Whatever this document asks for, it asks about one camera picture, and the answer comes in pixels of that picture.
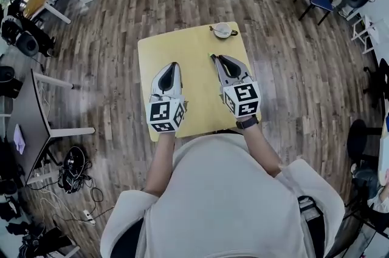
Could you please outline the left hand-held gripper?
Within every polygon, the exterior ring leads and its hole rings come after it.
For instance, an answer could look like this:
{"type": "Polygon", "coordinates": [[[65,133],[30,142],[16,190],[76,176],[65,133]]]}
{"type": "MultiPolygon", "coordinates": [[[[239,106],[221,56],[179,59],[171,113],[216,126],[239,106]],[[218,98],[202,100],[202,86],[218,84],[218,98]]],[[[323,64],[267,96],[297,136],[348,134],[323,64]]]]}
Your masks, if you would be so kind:
{"type": "Polygon", "coordinates": [[[157,133],[176,132],[186,113],[182,94],[181,69],[172,62],[160,70],[151,83],[150,101],[146,107],[146,121],[157,133]]]}

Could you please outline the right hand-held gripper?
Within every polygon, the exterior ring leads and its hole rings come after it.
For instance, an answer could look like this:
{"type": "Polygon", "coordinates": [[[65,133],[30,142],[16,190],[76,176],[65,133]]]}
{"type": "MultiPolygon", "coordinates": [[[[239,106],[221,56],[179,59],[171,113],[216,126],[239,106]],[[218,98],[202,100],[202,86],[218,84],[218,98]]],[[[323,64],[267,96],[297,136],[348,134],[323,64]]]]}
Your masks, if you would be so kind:
{"type": "Polygon", "coordinates": [[[222,102],[235,118],[257,114],[260,111],[261,94],[258,82],[253,78],[247,66],[227,55],[210,55],[222,88],[222,102]]]}

